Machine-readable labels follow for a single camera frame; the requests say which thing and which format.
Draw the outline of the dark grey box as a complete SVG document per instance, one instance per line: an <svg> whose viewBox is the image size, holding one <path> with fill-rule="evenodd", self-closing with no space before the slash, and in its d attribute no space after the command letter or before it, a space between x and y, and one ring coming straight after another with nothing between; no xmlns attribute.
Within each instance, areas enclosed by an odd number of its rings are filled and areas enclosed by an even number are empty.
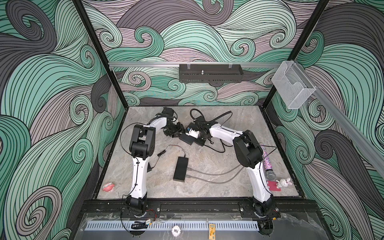
<svg viewBox="0 0 384 240"><path fill-rule="evenodd" d="M195 142L195 139L194 137L192 136L189 136L187 135L186 133L182 133L180 136L179 136L179 139L181 141L183 141L184 143L188 144L188 145L192 145L194 142Z"/></svg>

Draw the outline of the black network switch box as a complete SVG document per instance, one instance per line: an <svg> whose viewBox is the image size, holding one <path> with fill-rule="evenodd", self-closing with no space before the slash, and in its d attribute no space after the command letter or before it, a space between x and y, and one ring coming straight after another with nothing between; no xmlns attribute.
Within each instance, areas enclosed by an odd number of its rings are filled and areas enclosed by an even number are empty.
<svg viewBox="0 0 384 240"><path fill-rule="evenodd" d="M173 180L177 182L185 182L189 159L186 157L178 157Z"/></svg>

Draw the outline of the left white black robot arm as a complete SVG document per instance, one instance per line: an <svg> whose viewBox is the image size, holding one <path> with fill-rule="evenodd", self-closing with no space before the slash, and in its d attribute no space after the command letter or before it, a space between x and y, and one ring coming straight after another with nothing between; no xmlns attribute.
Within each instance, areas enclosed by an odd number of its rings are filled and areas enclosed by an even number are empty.
<svg viewBox="0 0 384 240"><path fill-rule="evenodd" d="M164 107L161 113L151 119L147 124L133 123L132 136L129 149L125 150L133 160L133 178L130 192L125 203L136 215L147 212L147 173L149 160L155 151L156 133L164 130L167 136L175 137L184 130L177 122L176 112Z"/></svg>

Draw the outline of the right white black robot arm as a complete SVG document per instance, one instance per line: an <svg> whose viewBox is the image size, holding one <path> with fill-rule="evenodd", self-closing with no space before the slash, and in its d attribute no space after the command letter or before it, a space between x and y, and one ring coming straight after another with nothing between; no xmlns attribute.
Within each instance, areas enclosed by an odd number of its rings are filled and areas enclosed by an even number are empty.
<svg viewBox="0 0 384 240"><path fill-rule="evenodd" d="M194 142L204 146L206 141L217 138L221 142L231 144L239 164L247 170L253 188L253 206L256 215L262 218L277 218L280 214L276 209L273 194L267 185L264 167L264 145L260 144L250 130L237 131L217 122L224 116L232 116L232 111L225 112L212 120L206 120L198 109L190 110L193 122L187 127L186 134Z"/></svg>

